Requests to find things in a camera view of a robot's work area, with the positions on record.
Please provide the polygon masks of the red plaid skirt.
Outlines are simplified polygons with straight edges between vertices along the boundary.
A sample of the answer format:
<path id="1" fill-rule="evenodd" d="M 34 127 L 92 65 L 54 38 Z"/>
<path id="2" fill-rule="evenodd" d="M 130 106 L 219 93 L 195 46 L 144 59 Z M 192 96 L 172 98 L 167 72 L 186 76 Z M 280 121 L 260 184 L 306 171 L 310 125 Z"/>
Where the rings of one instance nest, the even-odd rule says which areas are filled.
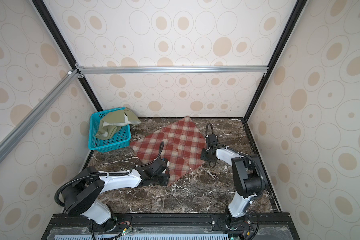
<path id="1" fill-rule="evenodd" d="M 169 186 L 204 164 L 201 152 L 206 148 L 205 137 L 189 116 L 131 142 L 130 147 L 147 164 L 158 155 L 161 142 L 165 143 L 161 157 L 169 161 Z"/>

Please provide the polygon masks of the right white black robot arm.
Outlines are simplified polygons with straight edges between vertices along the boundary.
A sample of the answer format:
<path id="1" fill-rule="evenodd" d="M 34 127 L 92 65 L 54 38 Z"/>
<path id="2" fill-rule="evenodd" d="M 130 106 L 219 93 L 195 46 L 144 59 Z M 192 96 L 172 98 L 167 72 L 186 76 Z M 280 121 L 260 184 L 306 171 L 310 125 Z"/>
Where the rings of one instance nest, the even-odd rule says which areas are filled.
<path id="1" fill-rule="evenodd" d="M 241 218 L 245 216 L 253 201 L 260 199 L 269 186 L 260 158 L 256 154 L 244 154 L 220 144 L 211 123 L 206 126 L 205 139 L 207 147 L 202 149 L 201 160 L 209 163 L 210 167 L 215 167 L 218 161 L 232 167 L 236 193 L 228 205 L 228 211 L 230 217 Z"/>

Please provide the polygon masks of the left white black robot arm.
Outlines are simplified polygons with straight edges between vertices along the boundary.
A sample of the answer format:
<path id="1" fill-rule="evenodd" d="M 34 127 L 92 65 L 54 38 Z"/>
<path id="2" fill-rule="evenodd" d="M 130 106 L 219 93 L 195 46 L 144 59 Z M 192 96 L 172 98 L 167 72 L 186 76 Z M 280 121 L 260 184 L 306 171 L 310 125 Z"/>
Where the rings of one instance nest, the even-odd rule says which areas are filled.
<path id="1" fill-rule="evenodd" d="M 101 172 L 87 167 L 63 184 L 55 193 L 55 202 L 71 216 L 85 216 L 98 225 L 111 223 L 115 217 L 111 208 L 98 200 L 109 191 L 146 186 L 167 186 L 170 180 L 169 161 L 161 158 L 165 143 L 153 161 L 123 172 Z"/>

